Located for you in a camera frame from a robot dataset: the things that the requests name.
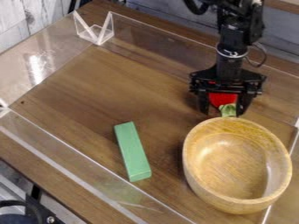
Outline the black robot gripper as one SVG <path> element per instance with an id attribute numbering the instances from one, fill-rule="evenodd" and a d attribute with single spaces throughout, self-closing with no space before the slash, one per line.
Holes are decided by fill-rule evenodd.
<path id="1" fill-rule="evenodd" d="M 241 68 L 245 54 L 217 52 L 215 65 L 191 73 L 189 91 L 197 95 L 203 114 L 209 113 L 208 93 L 236 94 L 236 116 L 241 116 L 252 99 L 263 92 L 267 77 Z"/>

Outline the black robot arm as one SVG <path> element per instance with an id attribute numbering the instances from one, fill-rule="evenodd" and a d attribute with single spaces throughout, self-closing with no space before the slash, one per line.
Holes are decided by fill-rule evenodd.
<path id="1" fill-rule="evenodd" d="M 264 0 L 183 0 L 195 15 L 217 8 L 219 43 L 216 63 L 191 73 L 189 91 L 197 95 L 200 112 L 209 108 L 223 116 L 241 116 L 253 98 L 263 92 L 267 77 L 241 67 L 248 47 L 263 36 Z"/>

